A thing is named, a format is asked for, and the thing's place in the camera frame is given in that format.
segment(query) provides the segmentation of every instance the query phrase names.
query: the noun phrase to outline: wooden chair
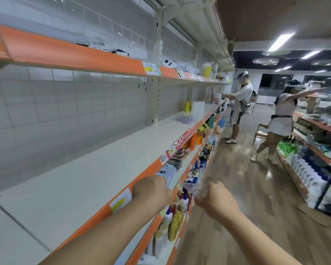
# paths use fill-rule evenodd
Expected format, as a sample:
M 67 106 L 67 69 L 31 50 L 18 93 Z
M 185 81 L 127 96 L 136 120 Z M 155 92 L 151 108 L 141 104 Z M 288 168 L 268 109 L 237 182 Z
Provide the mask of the wooden chair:
M 255 143 L 255 139 L 256 139 L 257 137 L 259 137 L 259 138 L 264 138 L 264 139 L 267 138 L 267 132 L 259 131 L 259 128 L 260 128 L 260 127 L 263 127 L 263 128 L 266 128 L 266 129 L 269 128 L 268 125 L 259 124 L 259 126 L 257 127 L 257 130 L 256 130 L 256 132 L 255 132 L 255 135 L 254 135 L 253 143 Z

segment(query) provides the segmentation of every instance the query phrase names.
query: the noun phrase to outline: reflective floor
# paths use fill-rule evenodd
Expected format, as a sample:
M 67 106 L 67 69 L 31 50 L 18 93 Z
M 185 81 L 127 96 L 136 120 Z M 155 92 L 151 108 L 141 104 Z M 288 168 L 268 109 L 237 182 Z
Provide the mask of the reflective floor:
M 252 143 L 252 130 L 260 122 L 267 124 L 263 119 L 268 121 L 271 111 L 266 105 L 256 105 L 252 115 L 243 116 L 242 121 L 250 120 L 240 131 L 238 144 L 220 142 L 206 181 L 223 182 L 240 210 L 303 265 L 331 265 L 331 226 L 323 227 L 298 210 L 301 196 L 282 165 L 265 160 L 266 151 L 257 163 L 249 160 L 257 147 Z M 225 130 L 225 134 L 230 132 L 231 128 Z M 242 265 L 247 261 L 231 235 L 195 206 L 173 265 L 202 264 Z

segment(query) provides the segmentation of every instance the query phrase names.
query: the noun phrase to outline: white skirt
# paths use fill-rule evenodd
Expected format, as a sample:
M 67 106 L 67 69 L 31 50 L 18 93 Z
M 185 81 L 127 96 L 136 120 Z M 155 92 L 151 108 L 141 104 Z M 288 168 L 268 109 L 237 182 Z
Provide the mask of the white skirt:
M 280 135 L 280 136 L 289 136 L 292 131 L 292 125 L 284 125 L 279 122 L 279 118 L 273 118 L 269 122 L 268 132 Z

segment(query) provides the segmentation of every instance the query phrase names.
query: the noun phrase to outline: white t-shirt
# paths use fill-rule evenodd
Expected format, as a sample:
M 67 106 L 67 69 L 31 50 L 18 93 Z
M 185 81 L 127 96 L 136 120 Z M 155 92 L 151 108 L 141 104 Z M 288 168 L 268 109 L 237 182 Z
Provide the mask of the white t-shirt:
M 235 100 L 234 100 L 234 105 L 233 105 L 233 111 L 239 111 L 241 112 L 242 110 L 240 109 L 240 102 L 243 102 L 244 104 L 249 103 L 251 95 L 253 93 L 253 85 L 248 84 L 246 86 L 243 86 L 239 92 L 235 93 Z
M 275 114 L 276 115 L 287 115 L 287 116 L 292 116 L 295 109 L 296 109 L 296 104 L 294 100 L 285 100 L 288 96 L 291 94 L 289 93 L 283 93 L 279 96 L 276 109 L 275 109 Z M 284 125 L 291 125 L 292 124 L 292 119 L 291 118 L 274 118 L 276 121 L 284 124 Z

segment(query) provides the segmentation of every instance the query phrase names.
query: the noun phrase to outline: clear plastic packaging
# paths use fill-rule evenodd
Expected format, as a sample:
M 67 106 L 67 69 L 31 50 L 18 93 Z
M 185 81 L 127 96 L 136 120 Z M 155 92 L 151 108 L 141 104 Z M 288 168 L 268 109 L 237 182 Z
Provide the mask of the clear plastic packaging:
M 203 184 L 194 184 L 194 183 L 181 183 L 182 187 L 185 188 L 188 193 L 192 195 L 199 195 L 205 197 L 207 195 L 207 187 Z

